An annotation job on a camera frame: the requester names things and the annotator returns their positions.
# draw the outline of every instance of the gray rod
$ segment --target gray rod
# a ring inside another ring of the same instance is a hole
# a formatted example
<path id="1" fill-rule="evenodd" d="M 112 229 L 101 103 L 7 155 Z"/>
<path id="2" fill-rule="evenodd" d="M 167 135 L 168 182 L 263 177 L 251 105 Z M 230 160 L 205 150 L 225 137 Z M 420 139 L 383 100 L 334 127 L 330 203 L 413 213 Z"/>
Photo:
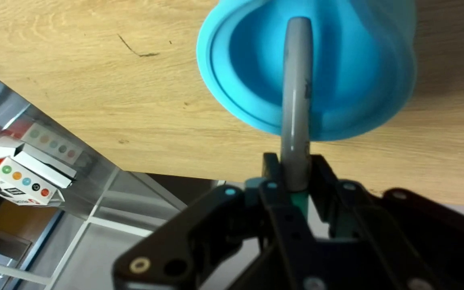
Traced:
<path id="1" fill-rule="evenodd" d="M 309 100 L 312 81 L 312 29 L 307 18 L 291 18 L 284 36 L 281 153 L 288 192 L 307 189 Z"/>

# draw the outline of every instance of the screw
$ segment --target screw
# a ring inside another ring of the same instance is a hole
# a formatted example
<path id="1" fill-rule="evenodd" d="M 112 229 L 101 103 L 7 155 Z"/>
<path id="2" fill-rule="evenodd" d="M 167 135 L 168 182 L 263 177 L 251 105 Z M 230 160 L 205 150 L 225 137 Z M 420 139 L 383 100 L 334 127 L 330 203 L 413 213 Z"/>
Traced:
<path id="1" fill-rule="evenodd" d="M 234 189 L 225 189 L 225 195 L 233 197 L 234 195 Z"/>
<path id="2" fill-rule="evenodd" d="M 326 290 L 326 285 L 321 279 L 318 277 L 307 277 L 304 282 L 302 282 L 302 288 L 304 290 Z"/>
<path id="3" fill-rule="evenodd" d="M 151 261 L 147 259 L 147 258 L 144 258 L 144 256 L 139 256 L 139 258 L 135 258 L 131 263 L 130 263 L 130 272 L 133 272 L 133 274 L 144 274 L 144 272 L 147 272 L 147 269 L 149 269 L 149 266 L 151 266 Z"/>
<path id="4" fill-rule="evenodd" d="M 407 288 L 408 290 L 433 290 L 433 287 L 426 280 L 418 279 L 418 277 L 408 279 Z"/>
<path id="5" fill-rule="evenodd" d="M 392 192 L 392 198 L 396 198 L 396 200 L 407 200 L 407 195 L 405 195 L 405 193 L 400 193 L 400 192 Z"/>
<path id="6" fill-rule="evenodd" d="M 352 192 L 352 190 L 355 190 L 357 187 L 352 185 L 352 184 L 349 184 L 349 182 L 346 182 L 346 184 L 342 184 L 342 189 L 347 190 L 347 192 Z"/>

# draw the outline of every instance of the blue silicone cup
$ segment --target blue silicone cup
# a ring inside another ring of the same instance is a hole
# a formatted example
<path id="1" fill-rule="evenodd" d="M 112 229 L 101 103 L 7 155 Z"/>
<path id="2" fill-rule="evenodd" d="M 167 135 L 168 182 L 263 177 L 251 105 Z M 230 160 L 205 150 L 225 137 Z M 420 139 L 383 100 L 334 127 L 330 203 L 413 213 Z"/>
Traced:
<path id="1" fill-rule="evenodd" d="M 289 18 L 312 23 L 310 139 L 339 140 L 386 123 L 415 82 L 412 0 L 220 0 L 196 60 L 214 98 L 239 121 L 280 135 Z"/>

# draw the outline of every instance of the wooden table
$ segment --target wooden table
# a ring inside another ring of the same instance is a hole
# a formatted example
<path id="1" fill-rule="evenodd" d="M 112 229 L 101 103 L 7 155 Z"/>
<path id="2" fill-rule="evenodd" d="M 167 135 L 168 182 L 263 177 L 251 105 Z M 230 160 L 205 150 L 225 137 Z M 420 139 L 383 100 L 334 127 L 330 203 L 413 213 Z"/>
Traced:
<path id="1" fill-rule="evenodd" d="M 204 89 L 210 0 L 0 0 L 0 79 L 127 171 L 243 181 L 278 139 Z M 313 143 L 341 177 L 464 205 L 464 2 L 418 2 L 418 84 L 386 126 Z"/>

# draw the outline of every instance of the blue cup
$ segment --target blue cup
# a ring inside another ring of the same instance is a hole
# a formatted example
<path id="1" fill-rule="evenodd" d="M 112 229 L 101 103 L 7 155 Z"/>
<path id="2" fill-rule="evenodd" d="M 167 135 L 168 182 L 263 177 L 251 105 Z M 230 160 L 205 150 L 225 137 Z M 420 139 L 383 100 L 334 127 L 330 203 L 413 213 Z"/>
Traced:
<path id="1" fill-rule="evenodd" d="M 405 105 L 415 82 L 412 0 L 220 0 L 201 26 L 196 60 L 228 113 L 280 135 L 283 44 L 294 16 L 312 26 L 312 140 L 363 134 Z"/>

